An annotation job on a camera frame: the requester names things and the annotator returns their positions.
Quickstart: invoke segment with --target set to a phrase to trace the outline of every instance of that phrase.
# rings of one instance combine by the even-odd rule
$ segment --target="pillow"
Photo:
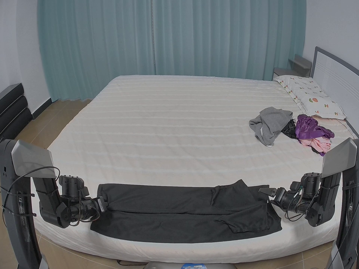
[[[284,75],[273,80],[285,88],[304,114],[322,118],[346,118],[342,108],[312,78]]]

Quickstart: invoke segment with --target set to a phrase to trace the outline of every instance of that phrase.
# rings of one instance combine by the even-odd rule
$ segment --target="mattress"
[[[113,79],[63,129],[49,150],[61,174],[83,178],[91,197],[101,183],[217,186],[239,179],[248,186],[289,188],[307,172],[321,172],[320,155],[280,134],[261,144],[248,121],[273,106],[301,114],[280,84],[198,76],[120,76]],[[353,133],[344,121],[318,119],[335,133],[333,146]],[[114,239],[89,223],[61,229],[43,221],[36,228],[70,249],[107,258],[161,262],[250,262],[278,258],[334,240],[334,217],[311,227],[302,218],[267,236],[200,244],[165,244]]]

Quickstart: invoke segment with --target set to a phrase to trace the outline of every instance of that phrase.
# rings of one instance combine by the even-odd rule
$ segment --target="gray garment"
[[[271,147],[280,131],[292,119],[292,115],[289,110],[278,110],[271,106],[261,110],[255,119],[251,119],[249,127],[254,130],[255,136],[262,144]]]

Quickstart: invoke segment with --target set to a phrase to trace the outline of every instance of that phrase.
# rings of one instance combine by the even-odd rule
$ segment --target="purple garment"
[[[325,127],[318,126],[318,121],[306,114],[298,116],[298,122],[295,127],[295,135],[299,140],[326,137],[333,138],[334,132]]]

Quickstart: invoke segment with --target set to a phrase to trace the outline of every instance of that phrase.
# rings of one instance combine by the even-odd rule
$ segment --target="pink cloth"
[[[317,152],[328,152],[330,150],[330,139],[326,137],[316,137],[300,140],[303,146],[311,146]]]

